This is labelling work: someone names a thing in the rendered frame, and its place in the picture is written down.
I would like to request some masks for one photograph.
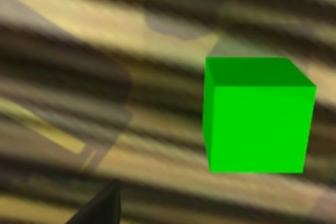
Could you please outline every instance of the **cube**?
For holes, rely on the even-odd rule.
[[[302,173],[316,90],[287,58],[207,58],[202,130],[209,171]]]

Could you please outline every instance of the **bright green box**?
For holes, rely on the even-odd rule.
[[[287,58],[206,59],[203,134],[213,173],[302,173],[316,86]]]

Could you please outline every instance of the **dark pointed object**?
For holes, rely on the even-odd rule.
[[[120,184],[114,180],[82,207],[67,224],[120,224]]]

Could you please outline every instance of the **yellow stripe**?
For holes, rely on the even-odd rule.
[[[70,152],[79,154],[85,147],[82,141],[64,133],[14,102],[0,98],[0,113],[9,116]]]

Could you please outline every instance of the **green cube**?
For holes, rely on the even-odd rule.
[[[210,172],[302,173],[315,95],[287,58],[207,58],[202,127]]]

